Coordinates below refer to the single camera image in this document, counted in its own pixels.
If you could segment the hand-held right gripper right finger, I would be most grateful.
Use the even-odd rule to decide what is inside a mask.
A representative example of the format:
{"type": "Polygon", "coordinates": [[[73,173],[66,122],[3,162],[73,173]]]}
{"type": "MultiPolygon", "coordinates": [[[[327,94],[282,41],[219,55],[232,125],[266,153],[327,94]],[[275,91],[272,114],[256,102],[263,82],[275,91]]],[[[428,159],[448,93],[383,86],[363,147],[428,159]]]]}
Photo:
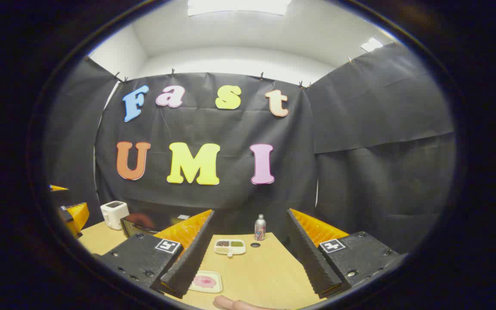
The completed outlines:
{"type": "Polygon", "coordinates": [[[287,210],[287,223],[292,247],[319,298],[360,286],[406,257],[368,232],[348,234],[294,209],[287,210]]]}

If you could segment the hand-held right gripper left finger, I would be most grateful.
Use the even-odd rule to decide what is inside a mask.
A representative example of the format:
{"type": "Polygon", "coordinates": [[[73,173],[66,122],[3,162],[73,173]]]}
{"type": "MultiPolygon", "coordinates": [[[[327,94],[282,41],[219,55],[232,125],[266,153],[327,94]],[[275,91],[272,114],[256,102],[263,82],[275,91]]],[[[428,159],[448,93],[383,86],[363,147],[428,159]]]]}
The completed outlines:
{"type": "Polygon", "coordinates": [[[214,215],[207,210],[158,233],[133,233],[98,261],[132,284],[182,298],[213,237],[214,215]]]}

